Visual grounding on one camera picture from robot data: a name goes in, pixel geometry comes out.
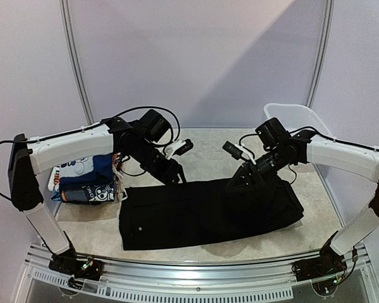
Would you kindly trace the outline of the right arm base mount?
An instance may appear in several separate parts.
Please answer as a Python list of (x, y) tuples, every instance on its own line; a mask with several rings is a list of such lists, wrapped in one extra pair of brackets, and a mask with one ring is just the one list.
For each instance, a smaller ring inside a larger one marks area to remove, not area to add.
[(335, 293), (337, 287), (351, 276), (358, 260), (358, 250), (353, 246), (353, 265), (350, 268), (347, 267), (344, 255), (338, 255), (330, 247), (331, 240), (335, 235), (336, 233), (324, 243), (317, 257), (300, 259), (291, 266), (296, 280), (298, 282), (311, 280), (314, 292), (322, 297), (328, 297)]

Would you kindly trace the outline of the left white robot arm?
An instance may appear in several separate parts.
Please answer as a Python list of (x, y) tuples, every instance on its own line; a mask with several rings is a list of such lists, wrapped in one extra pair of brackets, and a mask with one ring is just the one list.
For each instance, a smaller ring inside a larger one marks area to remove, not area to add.
[(71, 241), (44, 204), (36, 177), (62, 164), (93, 156), (120, 154), (136, 160), (140, 168), (159, 182), (169, 185), (185, 182), (182, 166), (164, 155), (159, 140), (172, 131), (161, 114), (162, 107), (146, 106), (146, 113), (131, 122), (120, 114), (96, 124), (45, 137), (15, 137), (8, 167), (10, 200), (25, 214), (48, 249), (57, 255), (57, 264), (68, 274), (81, 269), (81, 260), (70, 250)]

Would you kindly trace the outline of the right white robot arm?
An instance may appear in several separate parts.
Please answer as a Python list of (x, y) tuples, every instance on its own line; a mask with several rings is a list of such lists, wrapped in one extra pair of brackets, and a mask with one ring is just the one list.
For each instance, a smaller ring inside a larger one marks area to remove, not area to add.
[(223, 149), (243, 163), (226, 186), (229, 193), (259, 190), (274, 182), (280, 169), (288, 165), (313, 164), (350, 173), (375, 184), (375, 192), (364, 208), (331, 238), (326, 251), (314, 262), (319, 275), (327, 275), (348, 252), (379, 227), (379, 147), (331, 138), (312, 126), (288, 131), (273, 117), (255, 129), (265, 149), (260, 158), (241, 144), (226, 142)]

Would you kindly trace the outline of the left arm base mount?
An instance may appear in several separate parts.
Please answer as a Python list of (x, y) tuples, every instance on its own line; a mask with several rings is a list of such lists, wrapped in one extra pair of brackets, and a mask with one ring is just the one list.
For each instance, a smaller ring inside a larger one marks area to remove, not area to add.
[(83, 288), (86, 280), (99, 281), (104, 262), (94, 256), (79, 255), (74, 246), (69, 244), (69, 248), (60, 254), (52, 252), (49, 269), (69, 276), (67, 286), (76, 290)]

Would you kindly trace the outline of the black garment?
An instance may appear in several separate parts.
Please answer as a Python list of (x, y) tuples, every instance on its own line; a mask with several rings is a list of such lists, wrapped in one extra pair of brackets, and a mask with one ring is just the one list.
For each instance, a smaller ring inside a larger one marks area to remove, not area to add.
[(287, 181), (228, 193), (227, 179), (131, 187), (119, 214), (125, 251), (175, 249), (234, 241), (288, 227), (304, 208)]

